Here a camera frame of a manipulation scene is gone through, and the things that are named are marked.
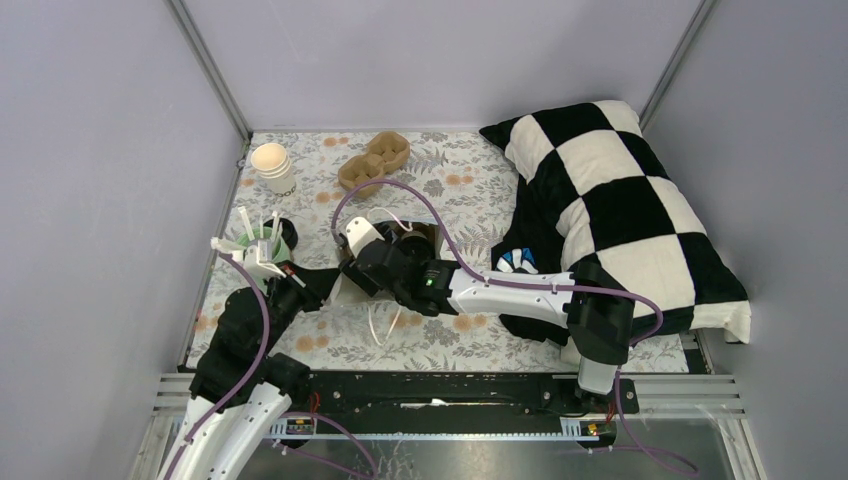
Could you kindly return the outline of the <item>light blue paper bag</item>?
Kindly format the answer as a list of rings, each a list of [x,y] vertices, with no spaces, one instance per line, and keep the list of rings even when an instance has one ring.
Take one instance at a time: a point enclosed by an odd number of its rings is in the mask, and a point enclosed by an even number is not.
[[[366,306],[368,325],[374,342],[387,343],[405,309],[423,316],[454,314],[442,288],[444,279],[434,279],[436,291],[427,293],[428,266],[438,268],[438,228],[435,225],[403,221],[388,209],[386,221],[372,223],[370,217],[347,221],[338,233],[340,275],[332,287],[329,304]],[[393,300],[398,305],[389,329],[379,338],[374,325],[373,303]]]

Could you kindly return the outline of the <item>stack of white paper cups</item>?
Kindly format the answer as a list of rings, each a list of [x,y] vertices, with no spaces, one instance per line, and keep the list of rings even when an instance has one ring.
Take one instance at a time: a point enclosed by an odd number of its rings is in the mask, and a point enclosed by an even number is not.
[[[290,196],[296,190],[292,161],[282,145],[271,142],[258,146],[250,155],[250,163],[274,194]]]

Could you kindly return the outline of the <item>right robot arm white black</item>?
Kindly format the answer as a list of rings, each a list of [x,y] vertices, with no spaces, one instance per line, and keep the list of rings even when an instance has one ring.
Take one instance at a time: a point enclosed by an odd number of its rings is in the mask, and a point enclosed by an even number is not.
[[[566,329],[581,356],[575,402],[597,412],[612,400],[615,377],[629,356],[636,297],[599,266],[557,274],[476,273],[386,240],[344,250],[342,271],[366,295],[384,294],[423,316],[496,313]]]

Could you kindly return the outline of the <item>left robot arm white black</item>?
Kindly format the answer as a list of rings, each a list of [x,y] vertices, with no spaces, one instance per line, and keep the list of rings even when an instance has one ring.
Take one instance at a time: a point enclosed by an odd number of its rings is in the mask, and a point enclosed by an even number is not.
[[[317,311],[328,301],[339,269],[284,261],[259,284],[231,256],[224,259],[247,285],[226,299],[197,363],[161,479],[237,478],[271,424],[309,401],[307,367],[270,350],[299,313]]]

